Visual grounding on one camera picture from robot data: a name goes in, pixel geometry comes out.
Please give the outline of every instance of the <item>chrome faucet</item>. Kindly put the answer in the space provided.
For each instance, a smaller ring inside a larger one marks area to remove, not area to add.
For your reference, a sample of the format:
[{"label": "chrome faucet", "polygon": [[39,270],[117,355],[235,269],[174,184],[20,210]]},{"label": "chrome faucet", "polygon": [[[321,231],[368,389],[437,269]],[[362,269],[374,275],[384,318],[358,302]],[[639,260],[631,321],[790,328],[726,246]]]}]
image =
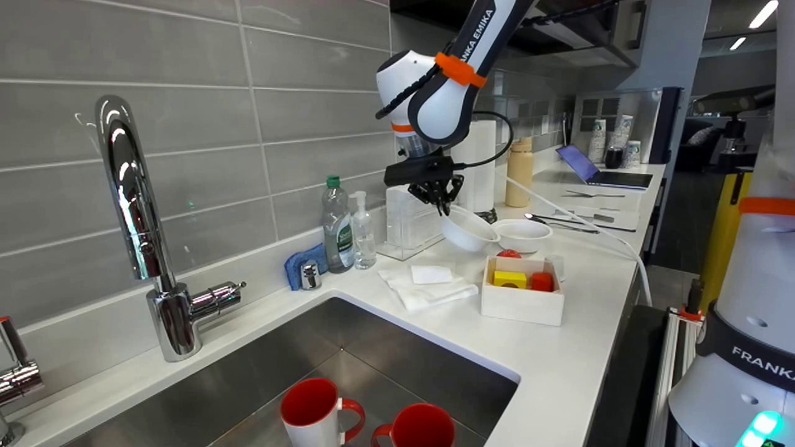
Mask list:
[{"label": "chrome faucet", "polygon": [[101,96],[96,101],[96,131],[132,269],[138,280],[153,280],[146,302],[158,344],[169,363],[183,359],[200,347],[198,321],[237,302],[244,282],[220,282],[190,295],[175,280],[169,269],[167,239],[155,216],[138,133],[121,96]]},{"label": "chrome faucet", "polygon": [[[9,318],[0,318],[0,404],[14,403],[23,394],[41,389],[41,374],[9,323]],[[6,421],[0,414],[0,447],[16,444],[24,434],[20,421]]]}]

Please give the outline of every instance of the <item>red mug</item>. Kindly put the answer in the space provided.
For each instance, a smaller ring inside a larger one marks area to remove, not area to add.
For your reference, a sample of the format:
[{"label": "red mug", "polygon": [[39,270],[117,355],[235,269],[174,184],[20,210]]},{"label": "red mug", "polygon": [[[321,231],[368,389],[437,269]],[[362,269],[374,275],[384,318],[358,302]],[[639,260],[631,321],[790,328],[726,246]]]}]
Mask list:
[{"label": "red mug", "polygon": [[429,403],[415,403],[396,411],[395,421],[373,432],[373,447],[380,436],[389,436],[395,447],[451,447],[451,416]]},{"label": "red mug", "polygon": [[[337,430],[337,409],[358,414],[358,421],[348,432]],[[326,378],[296,382],[281,400],[277,414],[293,447],[348,444],[365,427],[362,404],[339,398],[337,387]]]}]

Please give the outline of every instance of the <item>dish soap bottle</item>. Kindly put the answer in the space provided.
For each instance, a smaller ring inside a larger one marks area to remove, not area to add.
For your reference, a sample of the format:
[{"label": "dish soap bottle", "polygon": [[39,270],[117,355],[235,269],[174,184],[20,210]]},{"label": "dish soap bottle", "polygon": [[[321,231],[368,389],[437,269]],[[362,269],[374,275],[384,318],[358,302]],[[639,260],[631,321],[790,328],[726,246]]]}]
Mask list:
[{"label": "dish soap bottle", "polygon": [[365,208],[368,194],[355,190],[349,194],[355,200],[355,214],[352,214],[352,250],[355,250],[355,269],[365,270],[374,265],[374,247],[373,247],[373,218]]},{"label": "dish soap bottle", "polygon": [[323,242],[331,274],[343,274],[352,265],[352,231],[348,194],[339,185],[339,175],[326,179],[323,194]]}]

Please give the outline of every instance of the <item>kitchen sink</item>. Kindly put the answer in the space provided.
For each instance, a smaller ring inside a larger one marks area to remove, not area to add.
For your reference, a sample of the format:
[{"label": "kitchen sink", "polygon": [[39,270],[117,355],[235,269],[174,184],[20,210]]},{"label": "kitchen sink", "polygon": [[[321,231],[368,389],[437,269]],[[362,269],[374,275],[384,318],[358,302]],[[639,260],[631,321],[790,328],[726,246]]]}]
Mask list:
[{"label": "kitchen sink", "polygon": [[516,389],[498,372],[331,297],[68,444],[287,447],[277,403],[313,374],[331,378],[368,409],[352,444],[369,444],[377,425],[424,400],[451,414],[456,447],[478,447]]}]

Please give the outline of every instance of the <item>faucet handle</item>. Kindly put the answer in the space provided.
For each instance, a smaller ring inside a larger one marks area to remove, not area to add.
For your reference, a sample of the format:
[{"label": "faucet handle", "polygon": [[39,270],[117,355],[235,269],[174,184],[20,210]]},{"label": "faucet handle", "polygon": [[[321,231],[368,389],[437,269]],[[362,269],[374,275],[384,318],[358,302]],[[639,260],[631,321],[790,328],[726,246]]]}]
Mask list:
[{"label": "faucet handle", "polygon": [[[39,368],[26,357],[26,349],[9,323],[0,318],[0,404],[13,403],[41,387]],[[0,414],[0,447],[14,444],[24,434],[20,421],[6,421]]]},{"label": "faucet handle", "polygon": [[190,318],[200,321],[206,315],[220,313],[227,305],[241,302],[244,288],[246,288],[246,280],[241,282],[226,280],[190,295]]},{"label": "faucet handle", "polygon": [[0,318],[0,404],[23,398],[41,384],[39,368],[26,357],[26,349],[9,323]]}]

